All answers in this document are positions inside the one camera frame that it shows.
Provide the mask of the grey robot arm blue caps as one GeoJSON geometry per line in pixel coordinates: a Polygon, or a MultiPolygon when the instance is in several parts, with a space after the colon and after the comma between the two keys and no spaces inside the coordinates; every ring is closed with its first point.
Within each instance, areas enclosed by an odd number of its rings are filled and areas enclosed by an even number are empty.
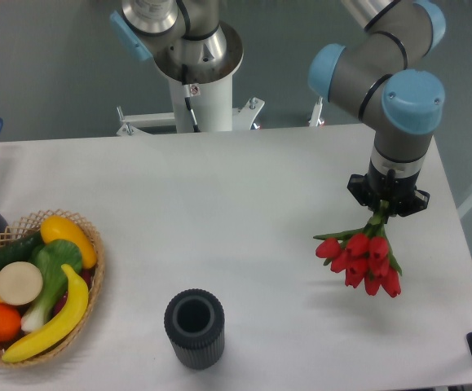
{"type": "MultiPolygon", "coordinates": [[[[443,112],[445,92],[414,64],[445,32],[442,11],[428,1],[348,1],[367,33],[359,46],[325,46],[312,60],[308,84],[375,133],[368,172],[347,184],[359,204],[382,221],[424,210],[416,185],[443,112]]],[[[261,109],[232,105],[232,77],[243,59],[240,36],[221,21],[216,1],[124,1],[110,15],[122,45],[153,60],[170,87],[180,133],[244,130],[261,109]]]]}

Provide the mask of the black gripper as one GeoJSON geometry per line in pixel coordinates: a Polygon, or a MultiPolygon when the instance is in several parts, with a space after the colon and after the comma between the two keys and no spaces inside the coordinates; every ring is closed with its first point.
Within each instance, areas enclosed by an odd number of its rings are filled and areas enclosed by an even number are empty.
{"type": "Polygon", "coordinates": [[[370,169],[365,175],[352,174],[347,183],[347,190],[358,203],[377,213],[381,224],[387,224],[389,217],[407,217],[425,210],[430,194],[417,188],[419,172],[398,178],[393,169],[382,174],[377,169],[370,169]]]}

